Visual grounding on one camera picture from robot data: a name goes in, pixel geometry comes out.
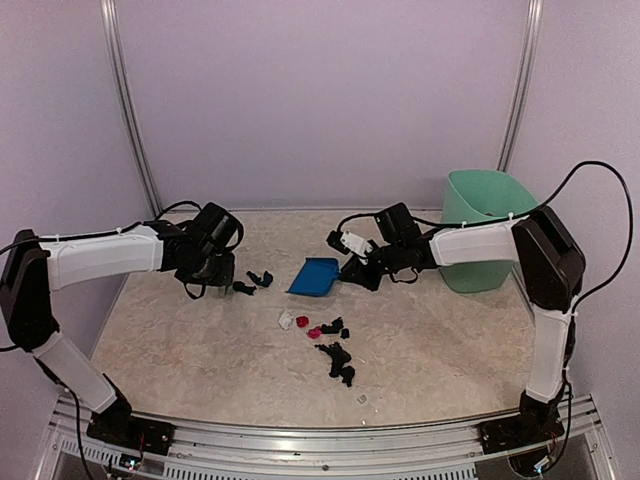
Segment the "blue plastic dustpan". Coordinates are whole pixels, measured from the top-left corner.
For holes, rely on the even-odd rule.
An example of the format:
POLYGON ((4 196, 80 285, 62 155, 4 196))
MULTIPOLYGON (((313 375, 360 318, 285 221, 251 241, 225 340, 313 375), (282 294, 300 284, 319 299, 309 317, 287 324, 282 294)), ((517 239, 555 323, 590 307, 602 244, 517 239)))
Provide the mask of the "blue plastic dustpan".
POLYGON ((308 257, 287 293, 309 297, 327 296, 340 276, 339 261, 332 257, 308 257))

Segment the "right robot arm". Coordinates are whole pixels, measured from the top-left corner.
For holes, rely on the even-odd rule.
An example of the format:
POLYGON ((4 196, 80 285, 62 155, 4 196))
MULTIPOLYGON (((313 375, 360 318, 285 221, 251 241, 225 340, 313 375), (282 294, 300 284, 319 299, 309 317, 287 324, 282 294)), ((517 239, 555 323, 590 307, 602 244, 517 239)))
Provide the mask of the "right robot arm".
POLYGON ((520 266, 534 315, 532 366, 522 395, 528 407, 513 419, 511 433, 523 444, 535 442, 551 424, 544 408, 557 402, 568 384, 567 367, 575 348, 575 309, 586 259, 564 224, 548 206, 474 224, 430 222, 413 216, 404 203, 372 214, 384 245, 338 226, 327 237, 348 256, 341 280, 370 291, 383 277, 409 269, 459 264, 513 262, 520 266))

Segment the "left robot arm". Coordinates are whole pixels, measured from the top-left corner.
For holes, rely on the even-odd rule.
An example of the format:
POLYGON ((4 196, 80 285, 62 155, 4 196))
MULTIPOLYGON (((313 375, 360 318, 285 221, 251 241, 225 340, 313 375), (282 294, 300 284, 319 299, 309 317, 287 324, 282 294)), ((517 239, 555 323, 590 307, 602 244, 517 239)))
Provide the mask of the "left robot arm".
POLYGON ((1 313, 14 348, 69 390, 121 445, 133 443, 140 424, 126 397, 61 331, 51 294, 90 280, 136 272, 171 272, 185 289, 228 288, 242 223, 208 203, 178 224, 162 218, 111 231, 41 237, 26 229, 2 248, 1 313))

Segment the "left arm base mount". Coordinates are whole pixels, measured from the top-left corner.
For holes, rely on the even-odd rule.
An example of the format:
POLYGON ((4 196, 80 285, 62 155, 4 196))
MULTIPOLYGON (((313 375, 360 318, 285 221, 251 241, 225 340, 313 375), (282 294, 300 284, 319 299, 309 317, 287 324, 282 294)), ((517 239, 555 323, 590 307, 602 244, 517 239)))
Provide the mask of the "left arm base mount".
POLYGON ((106 444, 167 456, 175 433, 171 423, 132 415, 128 410, 107 409, 93 413, 87 427, 89 438, 106 444))

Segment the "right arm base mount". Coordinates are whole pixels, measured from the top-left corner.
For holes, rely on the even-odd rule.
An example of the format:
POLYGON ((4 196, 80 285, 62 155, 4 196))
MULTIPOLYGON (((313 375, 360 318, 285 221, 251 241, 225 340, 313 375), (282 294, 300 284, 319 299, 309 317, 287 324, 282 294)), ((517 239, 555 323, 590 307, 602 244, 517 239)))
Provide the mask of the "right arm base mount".
POLYGON ((478 430, 485 455, 534 445, 565 433, 558 413, 541 420, 531 412, 481 422, 478 430))

